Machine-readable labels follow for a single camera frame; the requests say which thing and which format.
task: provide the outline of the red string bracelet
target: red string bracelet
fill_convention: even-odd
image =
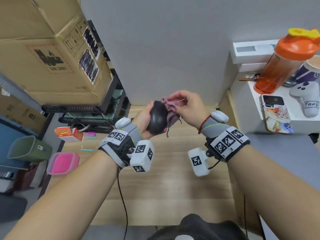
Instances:
[[[209,116],[202,122],[202,124],[201,124],[200,127],[199,127],[198,134],[201,133],[201,128],[202,128],[203,124],[204,124],[210,117],[211,117],[211,115],[209,115]]]

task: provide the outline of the cartoon phone case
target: cartoon phone case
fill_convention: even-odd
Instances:
[[[276,104],[273,105],[273,107],[266,107],[262,96],[260,97],[260,104],[266,130],[272,133],[282,134],[291,134],[294,132],[286,105]]]

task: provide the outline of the computer mouse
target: computer mouse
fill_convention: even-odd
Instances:
[[[163,130],[167,127],[168,121],[168,110],[166,106],[160,101],[154,101],[153,107],[150,111],[150,123],[147,127],[147,130],[151,134],[162,133]]]

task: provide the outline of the wooden panel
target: wooden panel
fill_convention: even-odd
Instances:
[[[229,117],[228,125],[234,126],[241,130],[238,117],[234,109],[234,103],[231,96],[231,91],[227,90],[223,99],[219,106],[220,111],[225,113]],[[234,206],[236,213],[238,215],[238,224],[244,228],[245,226],[245,212],[244,212],[244,194],[238,186],[236,179],[234,178],[232,172],[229,170],[230,182],[231,182],[231,189],[232,195],[234,198]],[[251,206],[251,203],[246,198],[246,222],[247,228],[250,229],[252,232],[261,234],[258,213],[256,210]]]
[[[131,106],[128,117],[134,117],[142,108]],[[84,139],[83,148],[96,149],[105,136],[97,134],[97,140]],[[184,121],[182,124],[178,121],[170,128],[169,138],[163,134],[151,141],[155,154],[150,171],[138,174],[133,168],[126,167],[119,176],[130,225],[175,225],[190,213],[198,214],[208,222],[237,220],[227,165],[219,163],[205,177],[195,176],[192,170],[188,150],[205,149],[204,136],[198,135],[197,130]],[[66,143],[63,151],[78,153],[80,163],[83,163],[94,152],[81,151],[81,145],[82,142]],[[209,159],[208,164],[211,166],[215,162],[214,158]],[[47,190],[62,178],[64,176],[52,176]],[[115,183],[91,224],[125,222],[125,211]]]

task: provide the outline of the forearm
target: forearm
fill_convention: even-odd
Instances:
[[[228,162],[238,185],[279,239],[318,239],[320,192],[246,145]]]
[[[98,151],[42,196],[5,240],[81,239],[114,184],[117,168]]]

